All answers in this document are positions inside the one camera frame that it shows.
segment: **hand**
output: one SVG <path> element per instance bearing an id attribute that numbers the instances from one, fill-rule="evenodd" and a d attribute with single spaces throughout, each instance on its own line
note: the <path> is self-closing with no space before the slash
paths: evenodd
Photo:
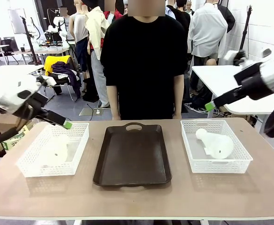
<path id="1" fill-rule="evenodd" d="M 173 116 L 172 118 L 173 118 L 174 120 L 175 120 L 175 119 L 180 119 L 180 120 L 181 120 L 181 119 L 182 119 L 182 114 L 177 114 L 177 113 L 175 113 L 174 116 Z"/>
<path id="2" fill-rule="evenodd" d="M 91 42 L 88 41 L 87 52 L 89 55 L 91 55 L 91 52 L 90 52 L 91 46 L 90 45 L 91 45 Z"/>
<path id="3" fill-rule="evenodd" d="M 112 120 L 121 120 L 121 117 L 120 117 L 120 115 L 113 116 L 113 117 L 112 117 Z"/>

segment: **white jacket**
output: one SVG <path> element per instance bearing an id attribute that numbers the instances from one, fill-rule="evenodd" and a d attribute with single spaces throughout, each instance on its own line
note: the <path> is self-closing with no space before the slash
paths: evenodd
<path id="1" fill-rule="evenodd" d="M 99 6 L 86 14 L 85 27 L 89 31 L 89 40 L 94 48 L 96 57 L 100 60 L 101 55 L 101 39 L 109 27 L 109 22 L 105 19 L 104 13 Z"/>

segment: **brown tray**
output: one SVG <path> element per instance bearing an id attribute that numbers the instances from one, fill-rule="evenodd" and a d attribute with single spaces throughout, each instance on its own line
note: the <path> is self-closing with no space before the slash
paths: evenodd
<path id="1" fill-rule="evenodd" d="M 127 130 L 139 125 L 141 130 Z M 166 146 L 160 125 L 129 123 L 108 127 L 93 182 L 98 186 L 146 186 L 171 180 Z"/>

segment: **white mesh basket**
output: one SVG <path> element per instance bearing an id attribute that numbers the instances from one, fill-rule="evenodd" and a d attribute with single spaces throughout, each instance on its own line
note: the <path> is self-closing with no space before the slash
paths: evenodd
<path id="1" fill-rule="evenodd" d="M 47 142 L 53 137 L 64 134 L 70 139 L 67 145 L 68 156 L 66 162 L 59 166 L 40 165 L 39 157 L 42 156 L 41 152 L 45 149 Z M 88 138 L 88 123 L 72 123 L 69 130 L 48 124 L 19 158 L 17 166 L 25 177 L 74 175 Z"/>
<path id="2" fill-rule="evenodd" d="M 245 173 L 253 160 L 225 120 L 183 120 L 182 136 L 193 173 Z M 233 153 L 226 159 L 214 159 L 205 154 L 204 145 L 196 138 L 199 128 L 227 135 L 234 142 Z"/>

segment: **yellow jacket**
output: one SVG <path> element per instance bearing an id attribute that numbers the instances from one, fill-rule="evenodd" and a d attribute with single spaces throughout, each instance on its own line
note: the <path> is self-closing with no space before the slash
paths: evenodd
<path id="1" fill-rule="evenodd" d="M 68 60 L 71 56 L 47 56 L 45 60 L 45 76 L 48 76 L 48 72 L 52 73 L 52 65 L 55 64 L 56 62 L 64 62 L 68 63 Z"/>

